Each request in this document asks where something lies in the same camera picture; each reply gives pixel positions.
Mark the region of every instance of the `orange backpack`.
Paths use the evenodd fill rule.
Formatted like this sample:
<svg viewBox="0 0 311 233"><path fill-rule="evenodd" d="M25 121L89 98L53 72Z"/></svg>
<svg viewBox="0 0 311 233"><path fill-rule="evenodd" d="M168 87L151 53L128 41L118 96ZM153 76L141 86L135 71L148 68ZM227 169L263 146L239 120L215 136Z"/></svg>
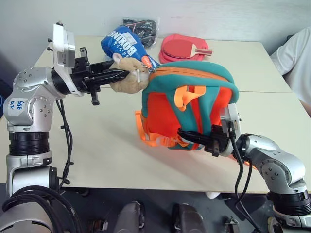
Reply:
<svg viewBox="0 0 311 233"><path fill-rule="evenodd" d="M136 111L140 138L150 146L199 150L202 145L183 140L177 131L209 135L221 125L219 111L238 100L239 91L224 67L198 61L158 66L142 92L142 109Z"/></svg>

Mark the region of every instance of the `white wall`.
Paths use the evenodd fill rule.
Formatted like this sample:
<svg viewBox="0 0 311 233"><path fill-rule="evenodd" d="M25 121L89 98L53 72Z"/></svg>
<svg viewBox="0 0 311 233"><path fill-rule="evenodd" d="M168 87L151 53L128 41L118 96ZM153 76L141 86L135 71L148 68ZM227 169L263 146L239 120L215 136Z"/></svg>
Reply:
<svg viewBox="0 0 311 233"><path fill-rule="evenodd" d="M286 36L311 25L311 1L0 0L0 75L12 80L32 66L58 20L76 35L104 36L122 17L159 18L160 37L260 41L272 53Z"/></svg>

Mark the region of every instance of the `blue snack bag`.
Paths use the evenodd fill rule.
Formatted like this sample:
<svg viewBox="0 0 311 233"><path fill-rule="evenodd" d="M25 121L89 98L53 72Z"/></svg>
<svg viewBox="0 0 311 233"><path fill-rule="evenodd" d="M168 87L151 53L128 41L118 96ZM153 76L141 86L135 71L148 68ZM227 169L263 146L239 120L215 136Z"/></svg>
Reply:
<svg viewBox="0 0 311 233"><path fill-rule="evenodd" d="M103 51L111 58L114 53L118 53L122 57L133 57L143 62L151 70L159 65L147 54L140 38L128 27L117 27L102 39L101 44Z"/></svg>

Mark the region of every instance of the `person's arm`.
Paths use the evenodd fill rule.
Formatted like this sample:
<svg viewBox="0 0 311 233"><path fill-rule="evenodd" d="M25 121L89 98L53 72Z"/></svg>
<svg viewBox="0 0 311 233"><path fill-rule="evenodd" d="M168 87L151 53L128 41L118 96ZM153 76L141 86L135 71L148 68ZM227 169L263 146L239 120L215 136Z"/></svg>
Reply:
<svg viewBox="0 0 311 233"><path fill-rule="evenodd" d="M306 46L310 34L311 27L301 30L270 56L281 75L292 70Z"/></svg>

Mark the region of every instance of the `red cover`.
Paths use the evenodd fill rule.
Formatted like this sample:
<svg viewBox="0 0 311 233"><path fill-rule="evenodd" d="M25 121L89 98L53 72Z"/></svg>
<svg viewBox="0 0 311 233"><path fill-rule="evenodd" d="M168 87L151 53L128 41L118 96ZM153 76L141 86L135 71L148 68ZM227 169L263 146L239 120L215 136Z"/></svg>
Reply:
<svg viewBox="0 0 311 233"><path fill-rule="evenodd" d="M204 39L197 38L197 37L192 37L192 36L180 35L180 34L172 34L172 35L169 35L169 36L165 37L163 42L162 42L161 51L160 51L160 54L159 54L160 63L165 64L165 63L168 63L168 62L178 62L178 61L202 61L204 59L205 56L201 55L201 54L194 55L192 58L189 58L189 59L179 59L179 58L174 58L174 57L170 57L170 56L166 55L163 52L163 46L168 41L176 40L176 39L178 39L178 40L188 40L188 41L191 41L192 43L194 43L197 48L208 49L208 45L207 45L207 43L206 43L206 41Z"/></svg>

